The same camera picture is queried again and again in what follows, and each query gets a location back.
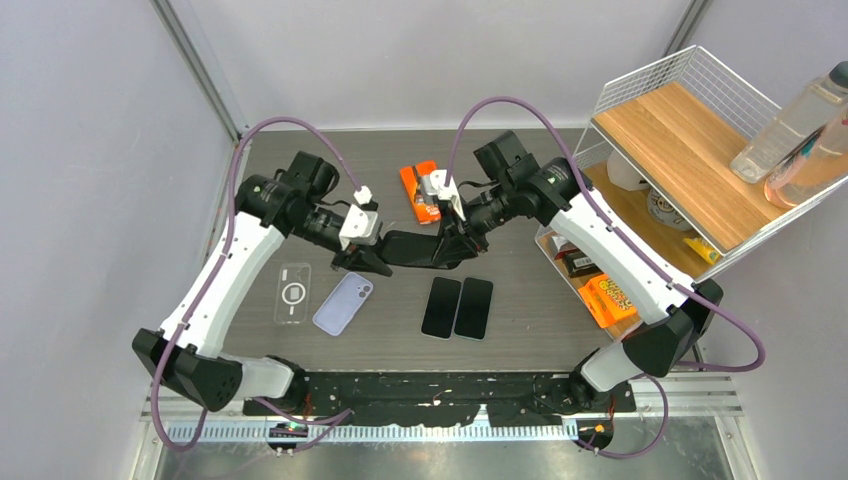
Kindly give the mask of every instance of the wooden shelf board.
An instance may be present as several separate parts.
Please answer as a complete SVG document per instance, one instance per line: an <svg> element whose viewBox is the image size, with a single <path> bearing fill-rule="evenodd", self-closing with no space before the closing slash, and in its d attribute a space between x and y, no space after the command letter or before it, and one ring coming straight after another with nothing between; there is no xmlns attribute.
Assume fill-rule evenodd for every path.
<svg viewBox="0 0 848 480"><path fill-rule="evenodd" d="M592 180L616 215L666 261L692 278L700 277L709 269L706 260L683 243L684 238L698 235L694 230L681 232L654 220L648 212L649 190L629 192L613 185L607 176L606 162L593 165L583 173Z"/></svg>
<svg viewBox="0 0 848 480"><path fill-rule="evenodd" d="M724 253L784 213L730 170L745 138L676 82L593 121Z"/></svg>

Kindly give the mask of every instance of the smartphone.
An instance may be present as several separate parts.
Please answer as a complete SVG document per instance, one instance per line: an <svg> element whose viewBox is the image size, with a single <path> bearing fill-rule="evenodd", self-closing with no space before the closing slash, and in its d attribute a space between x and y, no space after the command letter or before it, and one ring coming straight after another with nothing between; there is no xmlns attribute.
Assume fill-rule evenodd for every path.
<svg viewBox="0 0 848 480"><path fill-rule="evenodd" d="M462 284L459 280L442 277L433 279L427 309L424 311L424 321L421 322L421 333L436 338L450 338L461 290Z"/></svg>
<svg viewBox="0 0 848 480"><path fill-rule="evenodd" d="M453 333L458 337L483 340L486 336L486 324L489 322L493 289L492 282L476 278L465 279Z"/></svg>
<svg viewBox="0 0 848 480"><path fill-rule="evenodd" d="M340 335L373 291L368 279L349 272L315 312L312 323L334 337Z"/></svg>

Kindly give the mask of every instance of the metal frame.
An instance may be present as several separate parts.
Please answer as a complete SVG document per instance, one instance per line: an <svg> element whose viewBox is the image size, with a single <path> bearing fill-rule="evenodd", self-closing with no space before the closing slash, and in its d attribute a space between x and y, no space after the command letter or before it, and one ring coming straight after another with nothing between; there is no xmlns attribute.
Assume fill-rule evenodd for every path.
<svg viewBox="0 0 848 480"><path fill-rule="evenodd" d="M150 3L221 125L233 141L238 141L247 124L191 4L186 0L150 0Z"/></svg>
<svg viewBox="0 0 848 480"><path fill-rule="evenodd" d="M703 18L704 13L706 13L707 8L712 3L713 0L692 0L689 2L689 7L686 8L683 18L677 24L677 28L674 30L674 34L671 36L671 40L668 42L663 55L671 55L689 43L689 40L695 33L695 29L698 28L698 24L701 22L701 18Z"/></svg>
<svg viewBox="0 0 848 480"><path fill-rule="evenodd" d="M671 417L714 418L722 436L725 455L731 463L735 478L756 478L753 462L749 455L745 437L741 434L740 422L744 421L742 407L728 374L711 372L675 372L659 379L669 398ZM662 399L656 387L648 380L632 380L637 411L616 413L620 418L657 418L662 416ZM166 428L176 441L191 436L200 407L172 392L162 392L161 413L166 419ZM233 401L219 412L210 413L201 443L264 444L267 432L285 419L277 416L246 417L242 414L243 402ZM563 425L551 427L488 427L485 408L481 409L474 422L462 428L422 428L397 426L388 427L338 427L324 441L331 443L406 443L406 442L457 442L457 441L568 441L576 436L578 420L606 418L604 414L578 414L563 417ZM320 433L314 429L308 441ZM150 403L145 404L140 427L136 432L139 443L133 472L133 480L155 478L156 467L163 452L163 445L156 437L150 417Z"/></svg>

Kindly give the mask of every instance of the orange box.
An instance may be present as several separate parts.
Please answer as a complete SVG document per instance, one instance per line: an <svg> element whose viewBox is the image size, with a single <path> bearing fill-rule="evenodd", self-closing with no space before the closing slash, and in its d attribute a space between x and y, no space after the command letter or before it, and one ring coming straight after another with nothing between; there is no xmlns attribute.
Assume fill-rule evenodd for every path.
<svg viewBox="0 0 848 480"><path fill-rule="evenodd" d="M437 169L436 162L432 160L421 162L414 167L403 167L400 169L400 179L403 181L403 188L406 189L409 203L412 205L412 210L415 211L415 216L421 225L438 222L442 218L442 215L439 213L439 206L436 204L436 199L424 193L424 189L418 180L425 175L433 173Z"/></svg>
<svg viewBox="0 0 848 480"><path fill-rule="evenodd" d="M638 313L627 295L607 274L589 280L577 292L601 328L615 325Z"/></svg>

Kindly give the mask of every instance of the black smartphone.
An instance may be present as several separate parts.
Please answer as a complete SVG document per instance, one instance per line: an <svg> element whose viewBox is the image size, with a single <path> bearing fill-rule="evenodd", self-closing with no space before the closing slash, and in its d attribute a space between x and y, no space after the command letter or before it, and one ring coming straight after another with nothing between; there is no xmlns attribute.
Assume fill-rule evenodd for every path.
<svg viewBox="0 0 848 480"><path fill-rule="evenodd" d="M442 277L433 279L430 298L427 300L427 310L424 312L424 321L421 322L421 333L436 338L450 338L461 290L462 284L459 280Z"/></svg>
<svg viewBox="0 0 848 480"><path fill-rule="evenodd" d="M486 324L489 322L493 289L492 282L476 278L465 279L453 333L460 337L483 340L486 336Z"/></svg>

